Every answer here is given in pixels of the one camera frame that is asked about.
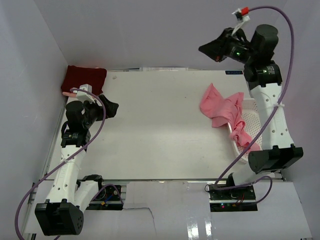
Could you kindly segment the white perforated plastic basket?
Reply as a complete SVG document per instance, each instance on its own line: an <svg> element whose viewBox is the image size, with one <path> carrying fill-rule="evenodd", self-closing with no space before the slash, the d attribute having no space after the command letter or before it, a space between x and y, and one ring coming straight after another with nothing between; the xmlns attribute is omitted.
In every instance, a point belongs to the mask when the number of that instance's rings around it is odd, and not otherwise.
<svg viewBox="0 0 320 240"><path fill-rule="evenodd" d="M253 139L261 130L259 111L254 98L244 98L242 102L242 118L245 122L245 132ZM232 128L229 123L227 124L227 129L231 134ZM238 157L244 150L244 147L238 146L233 139L230 139L230 141L235 157ZM262 135L255 141L255 144L259 146L260 150L262 149ZM248 156L249 153L246 152L238 162L246 164L248 162Z"/></svg>

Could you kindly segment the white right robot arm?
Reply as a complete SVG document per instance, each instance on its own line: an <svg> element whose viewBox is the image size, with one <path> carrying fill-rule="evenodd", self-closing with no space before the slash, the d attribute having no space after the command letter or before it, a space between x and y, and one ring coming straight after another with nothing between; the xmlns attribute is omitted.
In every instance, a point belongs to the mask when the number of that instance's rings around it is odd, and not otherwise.
<svg viewBox="0 0 320 240"><path fill-rule="evenodd" d="M262 138L261 150L248 154L248 162L228 176L222 190L254 184L270 173L287 169L304 154L302 147L295 146L286 123L282 99L288 86L282 84L280 68L272 60L278 41L278 30L261 24L251 40L247 40L242 29L228 27L217 39L198 48L215 62L231 58L244 64L244 77L261 123L253 138L254 141Z"/></svg>

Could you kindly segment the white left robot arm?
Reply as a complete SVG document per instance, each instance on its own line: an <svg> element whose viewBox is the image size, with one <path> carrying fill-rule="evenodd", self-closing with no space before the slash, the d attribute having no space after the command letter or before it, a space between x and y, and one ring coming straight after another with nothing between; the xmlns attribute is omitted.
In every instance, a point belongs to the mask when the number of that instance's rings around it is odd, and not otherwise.
<svg viewBox="0 0 320 240"><path fill-rule="evenodd" d="M69 102L66 121L61 127L62 164L56 171L52 187L43 203L35 206L35 216L45 236L79 235L84 225L84 212L102 189L100 175L78 180L80 166L93 141L90 127L116 116L119 105L103 94Z"/></svg>

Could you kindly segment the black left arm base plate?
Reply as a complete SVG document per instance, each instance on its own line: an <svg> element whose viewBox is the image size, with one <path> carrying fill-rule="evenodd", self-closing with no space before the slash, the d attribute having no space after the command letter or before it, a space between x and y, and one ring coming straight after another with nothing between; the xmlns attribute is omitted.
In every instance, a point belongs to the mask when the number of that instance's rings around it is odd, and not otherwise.
<svg viewBox="0 0 320 240"><path fill-rule="evenodd" d="M118 191L113 186L107 186L97 198L95 198L87 207L87 210L96 211L121 211L125 197L122 196L122 186L115 185Z"/></svg>

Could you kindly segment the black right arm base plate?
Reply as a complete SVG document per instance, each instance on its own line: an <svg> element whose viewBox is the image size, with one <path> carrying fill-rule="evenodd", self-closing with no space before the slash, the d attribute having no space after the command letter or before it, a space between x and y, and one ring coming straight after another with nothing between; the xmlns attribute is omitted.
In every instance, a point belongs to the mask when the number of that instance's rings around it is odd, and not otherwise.
<svg viewBox="0 0 320 240"><path fill-rule="evenodd" d="M230 190L215 190L213 184L204 187L209 194L211 213L256 212L256 194L252 186Z"/></svg>

